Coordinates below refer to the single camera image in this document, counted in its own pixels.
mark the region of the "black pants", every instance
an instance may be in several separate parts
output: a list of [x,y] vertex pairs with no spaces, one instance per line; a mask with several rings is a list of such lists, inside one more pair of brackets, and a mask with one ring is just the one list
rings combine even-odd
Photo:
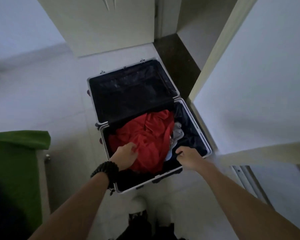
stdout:
[[174,224],[168,227],[156,227],[156,233],[151,236],[151,224],[142,216],[134,218],[127,229],[117,238],[117,240],[177,240],[174,235]]

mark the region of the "white door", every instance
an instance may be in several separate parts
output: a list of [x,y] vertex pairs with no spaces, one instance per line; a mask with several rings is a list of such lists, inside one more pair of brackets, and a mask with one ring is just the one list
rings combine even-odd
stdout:
[[75,56],[154,40],[155,0],[38,0]]

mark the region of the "green towel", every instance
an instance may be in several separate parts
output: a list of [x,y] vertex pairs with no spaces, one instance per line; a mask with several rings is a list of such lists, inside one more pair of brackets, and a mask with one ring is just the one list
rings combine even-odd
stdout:
[[36,150],[48,149],[47,131],[0,133],[0,191],[26,217],[31,232],[42,223]]

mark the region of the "person's left arm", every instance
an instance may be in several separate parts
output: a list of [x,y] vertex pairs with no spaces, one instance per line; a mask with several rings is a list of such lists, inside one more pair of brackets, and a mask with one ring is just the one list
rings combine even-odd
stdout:
[[[119,170],[130,167],[138,154],[134,152],[132,142],[117,149],[110,161],[116,163]],[[29,238],[41,239],[86,239],[100,203],[108,188],[109,179],[103,172],[93,176],[76,194],[63,203],[49,219]]]

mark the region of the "red garment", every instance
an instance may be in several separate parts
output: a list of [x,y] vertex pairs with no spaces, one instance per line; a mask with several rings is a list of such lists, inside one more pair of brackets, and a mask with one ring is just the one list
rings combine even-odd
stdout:
[[116,135],[110,135],[110,147],[115,152],[118,147],[133,142],[136,144],[138,157],[130,169],[142,173],[157,173],[162,170],[168,154],[173,127],[172,112],[163,110],[145,113],[117,129]]

